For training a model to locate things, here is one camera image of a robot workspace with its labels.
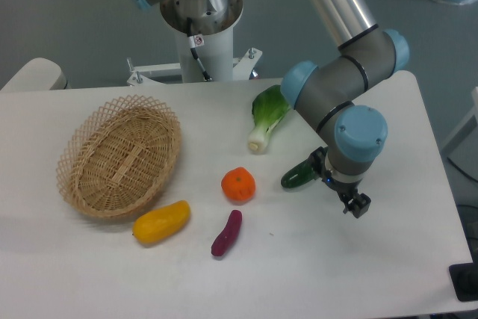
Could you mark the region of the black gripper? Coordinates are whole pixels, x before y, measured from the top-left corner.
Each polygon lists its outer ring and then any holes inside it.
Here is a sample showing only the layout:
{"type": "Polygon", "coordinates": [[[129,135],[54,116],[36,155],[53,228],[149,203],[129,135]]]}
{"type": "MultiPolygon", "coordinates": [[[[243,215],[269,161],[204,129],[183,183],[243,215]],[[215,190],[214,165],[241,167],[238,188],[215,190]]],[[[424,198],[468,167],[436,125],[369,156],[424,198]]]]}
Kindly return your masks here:
{"type": "Polygon", "coordinates": [[[360,175],[346,175],[337,171],[331,164],[326,164],[328,148],[318,147],[308,157],[308,162],[316,179],[335,191],[344,204],[343,212],[351,213],[354,218],[360,218],[365,214],[371,204],[371,199],[364,193],[358,192],[361,182],[360,175]]]}

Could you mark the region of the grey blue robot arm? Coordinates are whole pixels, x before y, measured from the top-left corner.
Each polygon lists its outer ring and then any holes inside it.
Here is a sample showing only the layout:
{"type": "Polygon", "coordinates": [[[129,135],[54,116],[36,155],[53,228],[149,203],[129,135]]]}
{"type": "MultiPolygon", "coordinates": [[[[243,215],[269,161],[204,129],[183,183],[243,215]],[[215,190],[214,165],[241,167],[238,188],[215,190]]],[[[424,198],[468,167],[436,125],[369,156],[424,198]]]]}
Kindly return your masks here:
{"type": "MultiPolygon", "coordinates": [[[[133,0],[141,9],[159,4],[164,21],[176,34],[184,82],[230,81],[232,31],[242,0],[133,0]]],[[[323,146],[303,166],[335,191],[345,211],[362,216],[370,198],[359,183],[382,151],[388,134],[384,117],[355,105],[361,94],[390,78],[409,60],[409,46],[394,30],[382,30],[364,0],[312,0],[339,51],[325,66],[303,61],[282,79],[287,103],[314,129],[323,146]]]]}

